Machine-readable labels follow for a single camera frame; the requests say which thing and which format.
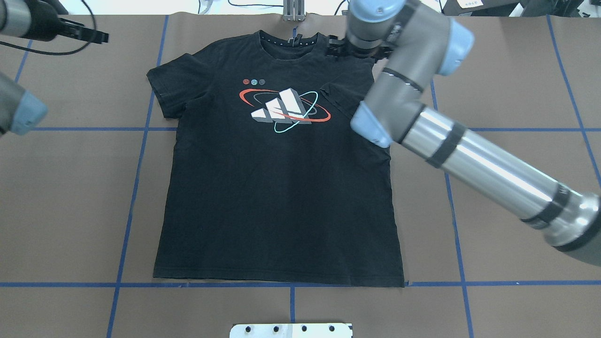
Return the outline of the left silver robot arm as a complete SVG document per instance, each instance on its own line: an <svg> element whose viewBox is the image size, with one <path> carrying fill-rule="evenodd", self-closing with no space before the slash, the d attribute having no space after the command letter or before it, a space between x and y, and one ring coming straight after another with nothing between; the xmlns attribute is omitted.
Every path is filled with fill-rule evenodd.
<svg viewBox="0 0 601 338"><path fill-rule="evenodd" d="M110 34L98 28L98 21L90 5L81 2L88 10L92 26L65 16L69 14L58 0L2 0L0 2L0 32L3 37L15 37L31 41L52 41L58 36L83 41L83 45L72 51L40 51L19 46L7 41L1 45L23 51L26 55L47 56L75 55L91 44L108 43ZM26 90L6 74L1 74L0 86L0 132L24 135L38 126L47 116L48 107L32 92Z"/></svg>

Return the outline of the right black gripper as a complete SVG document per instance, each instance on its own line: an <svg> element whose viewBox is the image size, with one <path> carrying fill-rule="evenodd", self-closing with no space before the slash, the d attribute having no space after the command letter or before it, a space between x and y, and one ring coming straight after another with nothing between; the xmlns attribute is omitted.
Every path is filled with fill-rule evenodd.
<svg viewBox="0 0 601 338"><path fill-rule="evenodd" d="M373 58L378 61L389 58L390 47L382 40L351 40L329 35L327 56L338 59L346 55L360 59Z"/></svg>

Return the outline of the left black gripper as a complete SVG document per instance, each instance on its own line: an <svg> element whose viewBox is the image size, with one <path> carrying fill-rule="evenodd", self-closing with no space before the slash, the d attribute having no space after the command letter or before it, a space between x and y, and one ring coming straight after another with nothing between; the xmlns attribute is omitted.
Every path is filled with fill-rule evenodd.
<svg viewBox="0 0 601 338"><path fill-rule="evenodd" d="M47 41L52 41L57 36L63 36L94 44L108 43L108 33L84 28L85 26L79 22L60 17L51 17L51 19L47 20Z"/></svg>

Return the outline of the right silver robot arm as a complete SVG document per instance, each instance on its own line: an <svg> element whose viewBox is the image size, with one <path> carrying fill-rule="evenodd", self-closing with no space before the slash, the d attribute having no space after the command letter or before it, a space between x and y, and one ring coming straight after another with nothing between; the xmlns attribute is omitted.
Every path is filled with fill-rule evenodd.
<svg viewBox="0 0 601 338"><path fill-rule="evenodd" d="M474 34L419 0L352 0L329 55L387 59L351 120L381 148L397 143L498 203L569 257L599 266L600 197L581 194L425 105L435 75L455 72Z"/></svg>

